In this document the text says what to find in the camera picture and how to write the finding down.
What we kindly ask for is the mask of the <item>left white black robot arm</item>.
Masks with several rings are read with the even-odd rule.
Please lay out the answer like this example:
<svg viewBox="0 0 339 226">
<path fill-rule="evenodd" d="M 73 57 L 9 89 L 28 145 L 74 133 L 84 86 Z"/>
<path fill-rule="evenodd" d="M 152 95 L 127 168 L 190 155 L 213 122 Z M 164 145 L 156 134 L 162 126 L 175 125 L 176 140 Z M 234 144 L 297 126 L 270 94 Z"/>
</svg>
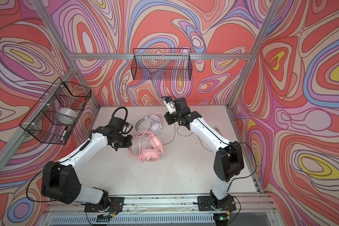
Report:
<svg viewBox="0 0 339 226">
<path fill-rule="evenodd" d="M 77 173 L 100 150 L 110 145 L 113 149 L 132 146 L 132 135 L 122 134 L 117 129 L 98 127 L 91 137 L 67 156 L 44 166 L 41 194 L 52 200 L 71 204 L 85 203 L 94 211 L 106 212 L 111 205 L 108 192 L 81 184 Z"/>
</svg>

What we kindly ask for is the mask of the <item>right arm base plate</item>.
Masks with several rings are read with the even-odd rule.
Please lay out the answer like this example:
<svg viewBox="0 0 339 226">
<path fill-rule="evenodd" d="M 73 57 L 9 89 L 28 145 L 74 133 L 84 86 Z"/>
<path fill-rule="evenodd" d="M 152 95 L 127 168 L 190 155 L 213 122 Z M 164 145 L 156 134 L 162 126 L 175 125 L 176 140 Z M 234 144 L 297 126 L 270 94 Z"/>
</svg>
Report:
<svg viewBox="0 0 339 226">
<path fill-rule="evenodd" d="M 194 202 L 199 211 L 228 211 L 233 212 L 237 209 L 234 197 L 227 195 L 224 199 L 218 200 L 215 196 L 198 196 Z"/>
</svg>

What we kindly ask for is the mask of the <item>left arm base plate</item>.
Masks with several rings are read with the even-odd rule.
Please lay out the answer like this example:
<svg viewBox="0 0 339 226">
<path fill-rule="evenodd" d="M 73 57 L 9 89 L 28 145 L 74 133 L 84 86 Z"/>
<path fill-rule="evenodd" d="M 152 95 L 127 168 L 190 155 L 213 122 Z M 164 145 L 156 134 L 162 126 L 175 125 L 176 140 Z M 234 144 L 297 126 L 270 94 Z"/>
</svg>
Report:
<svg viewBox="0 0 339 226">
<path fill-rule="evenodd" d="M 98 204 L 86 203 L 84 212 L 118 214 L 122 212 L 124 200 L 124 197 L 109 197 Z"/>
</svg>

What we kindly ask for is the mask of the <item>pink cat-ear headphones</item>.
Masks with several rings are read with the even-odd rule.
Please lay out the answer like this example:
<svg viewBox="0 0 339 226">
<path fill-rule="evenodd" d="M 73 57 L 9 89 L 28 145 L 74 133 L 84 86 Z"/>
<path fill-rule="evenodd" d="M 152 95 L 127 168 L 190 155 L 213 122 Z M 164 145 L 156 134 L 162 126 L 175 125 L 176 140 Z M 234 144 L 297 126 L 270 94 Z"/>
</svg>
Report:
<svg viewBox="0 0 339 226">
<path fill-rule="evenodd" d="M 128 148 L 129 154 L 141 163 L 156 162 L 163 154 L 163 144 L 159 138 L 149 131 L 138 131 L 132 136 L 132 144 L 138 141 L 139 151 Z"/>
</svg>

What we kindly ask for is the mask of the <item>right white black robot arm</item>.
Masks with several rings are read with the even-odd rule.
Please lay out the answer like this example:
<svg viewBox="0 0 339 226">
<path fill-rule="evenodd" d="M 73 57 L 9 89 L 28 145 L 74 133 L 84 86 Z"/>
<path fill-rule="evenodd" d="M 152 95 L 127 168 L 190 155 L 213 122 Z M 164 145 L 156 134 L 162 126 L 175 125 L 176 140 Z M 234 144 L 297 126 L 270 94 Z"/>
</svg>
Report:
<svg viewBox="0 0 339 226">
<path fill-rule="evenodd" d="M 196 111 L 191 111 L 185 98 L 163 97 L 168 111 L 164 117 L 169 125 L 178 123 L 195 133 L 214 153 L 213 169 L 217 176 L 215 186 L 210 191 L 209 204 L 200 207 L 211 207 L 221 210 L 230 199 L 229 189 L 244 169 L 242 147 L 239 142 L 231 142 L 216 132 Z"/>
</svg>

